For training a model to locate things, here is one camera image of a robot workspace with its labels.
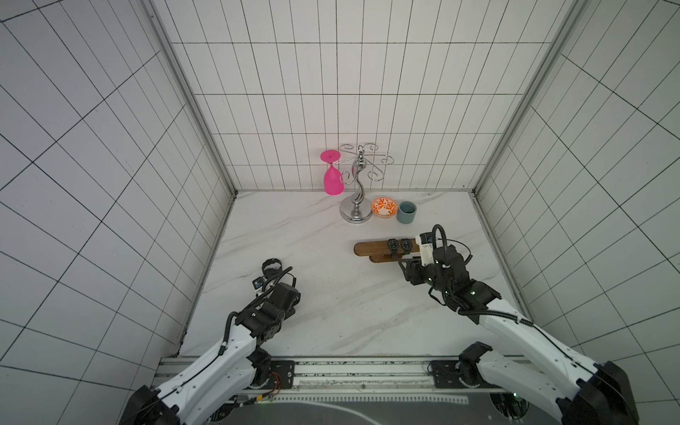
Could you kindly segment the brown wooden watch stand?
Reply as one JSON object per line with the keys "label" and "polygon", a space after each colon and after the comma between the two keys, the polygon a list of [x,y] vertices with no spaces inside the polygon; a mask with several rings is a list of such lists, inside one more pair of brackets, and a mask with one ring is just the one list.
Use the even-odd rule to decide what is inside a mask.
{"label": "brown wooden watch stand", "polygon": [[[413,241],[413,250],[409,254],[413,253],[419,253],[419,246],[415,243],[414,238],[409,238]],[[382,240],[382,241],[369,241],[369,242],[360,242],[355,244],[353,248],[353,252],[356,256],[358,257],[368,257],[369,260],[373,263],[387,263],[387,262],[396,262],[399,260],[402,260],[403,258],[407,257],[408,255],[404,255],[403,251],[400,248],[398,249],[399,253],[399,258],[398,259],[392,259],[390,257],[390,249],[388,248],[388,240]]]}

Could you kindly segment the black wrist watch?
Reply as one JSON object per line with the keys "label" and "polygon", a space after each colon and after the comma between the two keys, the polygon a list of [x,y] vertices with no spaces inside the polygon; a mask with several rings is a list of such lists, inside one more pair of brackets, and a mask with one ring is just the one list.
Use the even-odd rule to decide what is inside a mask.
{"label": "black wrist watch", "polygon": [[400,246],[404,255],[409,255],[413,250],[413,241],[408,238],[402,238],[400,241]]}
{"label": "black wrist watch", "polygon": [[282,270],[283,263],[276,258],[266,260],[261,266],[261,271],[266,281],[274,279]]}

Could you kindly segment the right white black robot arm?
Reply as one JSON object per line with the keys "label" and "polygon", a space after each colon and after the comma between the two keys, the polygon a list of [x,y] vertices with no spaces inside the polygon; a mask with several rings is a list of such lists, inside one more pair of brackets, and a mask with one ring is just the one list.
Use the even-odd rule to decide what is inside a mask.
{"label": "right white black robot arm", "polygon": [[531,362],[518,364],[482,342],[458,357],[453,373],[468,388],[491,384],[518,394],[562,424],[637,424],[626,372],[576,352],[522,315],[488,284],[470,278],[453,246],[424,245],[398,262],[405,280],[439,292],[437,302],[468,318]]}

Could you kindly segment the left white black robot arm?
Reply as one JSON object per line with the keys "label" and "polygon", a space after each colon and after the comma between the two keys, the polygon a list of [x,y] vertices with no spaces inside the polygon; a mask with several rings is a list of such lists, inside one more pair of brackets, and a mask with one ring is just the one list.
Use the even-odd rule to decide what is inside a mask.
{"label": "left white black robot arm", "polygon": [[221,341],[155,389],[129,399],[121,424],[202,424],[230,398],[270,375],[271,356],[261,348],[295,313],[300,293],[276,283],[240,312],[228,316]]}

